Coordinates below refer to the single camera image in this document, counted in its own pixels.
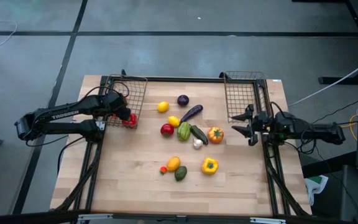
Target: wooden table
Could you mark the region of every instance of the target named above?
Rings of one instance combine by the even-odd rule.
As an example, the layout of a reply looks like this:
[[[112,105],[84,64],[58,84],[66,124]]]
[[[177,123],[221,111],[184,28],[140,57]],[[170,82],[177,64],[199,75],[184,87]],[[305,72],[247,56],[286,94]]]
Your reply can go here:
[[[81,98],[98,86],[100,75],[84,77]],[[287,110],[287,102],[280,80],[267,80],[270,101]],[[180,108],[178,95],[190,97],[190,104]],[[167,101],[170,109],[157,112],[157,104]],[[193,148],[193,140],[180,142],[174,136],[164,138],[160,127],[168,116],[181,118],[189,108],[202,104],[201,114],[190,120],[203,131],[219,126],[224,141]],[[89,118],[75,116],[75,120]],[[227,121],[223,83],[148,82],[137,129],[108,126],[103,142],[101,160],[94,189],[91,211],[94,213],[183,214],[271,216],[272,209],[267,185],[262,145],[248,146],[247,139]],[[70,135],[68,142],[78,138]],[[59,206],[72,191],[80,176],[86,142],[80,141],[66,149],[58,175],[51,208]],[[286,186],[296,201],[311,213],[298,153],[294,148],[280,146]],[[188,173],[176,182],[173,173],[161,175],[159,168],[169,158],[178,156]],[[219,161],[218,172],[204,175],[201,164],[205,157]],[[280,191],[276,186],[279,212],[283,213]],[[85,207],[83,193],[80,208]]]

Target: eggplant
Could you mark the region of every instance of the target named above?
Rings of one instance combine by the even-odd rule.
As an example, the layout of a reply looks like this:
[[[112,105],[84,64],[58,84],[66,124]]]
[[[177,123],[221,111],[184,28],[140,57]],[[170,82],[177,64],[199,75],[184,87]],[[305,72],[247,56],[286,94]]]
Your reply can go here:
[[[180,120],[180,123],[185,122],[187,120],[189,120],[190,118],[194,117],[194,115],[198,114],[199,112],[201,112],[203,110],[203,106],[202,105],[196,105],[194,106],[192,109],[190,109]]]
[[[180,95],[177,102],[180,106],[186,106],[189,103],[189,98],[186,95]]]

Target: yellow lemon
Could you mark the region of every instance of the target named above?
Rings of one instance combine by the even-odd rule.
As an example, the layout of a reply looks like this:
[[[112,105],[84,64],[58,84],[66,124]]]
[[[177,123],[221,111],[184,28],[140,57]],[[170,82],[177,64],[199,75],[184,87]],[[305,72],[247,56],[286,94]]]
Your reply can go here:
[[[169,116],[168,117],[168,123],[176,128],[176,127],[179,127],[180,120],[179,120],[179,118],[177,118],[175,116]]]
[[[157,110],[160,113],[166,112],[168,109],[169,109],[169,103],[166,101],[159,103],[157,106]]]

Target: metal wire basket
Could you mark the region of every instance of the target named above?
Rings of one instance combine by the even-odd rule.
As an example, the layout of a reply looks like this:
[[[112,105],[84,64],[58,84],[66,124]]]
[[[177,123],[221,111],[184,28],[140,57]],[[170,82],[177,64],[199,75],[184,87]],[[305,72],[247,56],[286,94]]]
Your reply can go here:
[[[231,117],[243,114],[249,104],[255,106],[254,114],[267,111],[267,94],[265,94],[265,76],[262,72],[228,71],[221,73],[226,94],[227,120],[230,123],[246,123]]]
[[[147,88],[147,79],[144,77],[131,77],[127,75],[110,75],[106,85],[119,93],[122,93],[124,96],[127,95],[127,107],[131,109],[131,113],[135,114],[137,117],[136,124],[129,125],[123,124],[121,119],[116,116],[110,116],[107,119],[107,125],[136,128],[140,120],[140,112],[142,111],[144,95]]]

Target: garlic bulb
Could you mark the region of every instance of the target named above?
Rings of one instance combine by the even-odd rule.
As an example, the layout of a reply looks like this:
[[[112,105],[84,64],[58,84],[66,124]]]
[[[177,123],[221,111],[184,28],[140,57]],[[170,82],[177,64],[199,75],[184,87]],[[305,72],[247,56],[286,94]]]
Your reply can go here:
[[[194,138],[193,146],[195,149],[199,149],[203,145],[203,142],[199,139]]]

